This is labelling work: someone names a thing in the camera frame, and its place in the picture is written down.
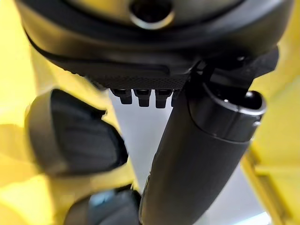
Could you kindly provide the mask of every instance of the black plastic housing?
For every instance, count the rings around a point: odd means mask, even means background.
[[[209,20],[151,32],[95,18],[62,0],[15,1],[32,45],[51,62],[127,90],[180,90],[200,59],[214,66],[274,49],[293,5],[245,0]]]

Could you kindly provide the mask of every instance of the black tab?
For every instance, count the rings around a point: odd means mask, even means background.
[[[151,95],[151,90],[134,90],[135,96],[139,98],[139,106],[140,107],[148,107],[149,99]]]
[[[121,103],[124,105],[130,105],[132,104],[132,95],[131,90],[127,89],[111,89],[112,93],[119,97],[121,100]]]
[[[164,109],[167,98],[171,96],[173,90],[155,90],[156,108]]]

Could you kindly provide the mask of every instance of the black cylindrical handle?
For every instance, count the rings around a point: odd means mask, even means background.
[[[217,98],[205,84],[182,91],[153,160],[141,205],[143,225],[192,225],[210,207],[249,146],[248,134],[253,134],[265,112],[262,97],[252,94],[258,102],[249,104],[256,109],[248,111]],[[220,116],[216,109],[231,118],[219,120],[219,129],[214,129]],[[243,133],[237,135],[239,141],[229,140],[235,139],[233,130]]]

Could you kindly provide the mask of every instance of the textured rubber surface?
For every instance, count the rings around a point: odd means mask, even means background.
[[[49,175],[110,171],[127,162],[118,131],[102,120],[105,111],[61,91],[52,90],[30,107],[30,140]]]

